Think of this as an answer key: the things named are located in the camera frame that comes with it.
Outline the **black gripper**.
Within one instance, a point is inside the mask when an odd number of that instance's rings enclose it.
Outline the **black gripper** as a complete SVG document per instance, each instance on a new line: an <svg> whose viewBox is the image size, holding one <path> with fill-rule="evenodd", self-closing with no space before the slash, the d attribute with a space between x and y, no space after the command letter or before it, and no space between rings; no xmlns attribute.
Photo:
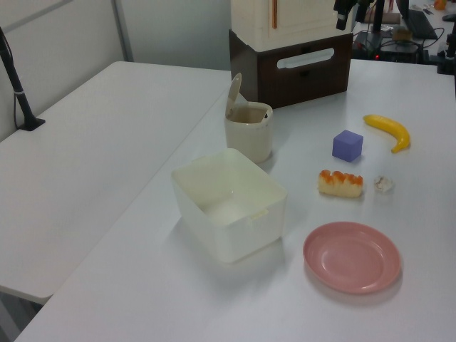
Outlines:
<svg viewBox="0 0 456 342"><path fill-rule="evenodd" d="M345 30L348 14L351 9L356 5L356 0L335 0L333 10L337 11L336 28L338 30ZM358 10L356 12L356 22L364 22L367 12L367 2L358 1Z"/></svg>

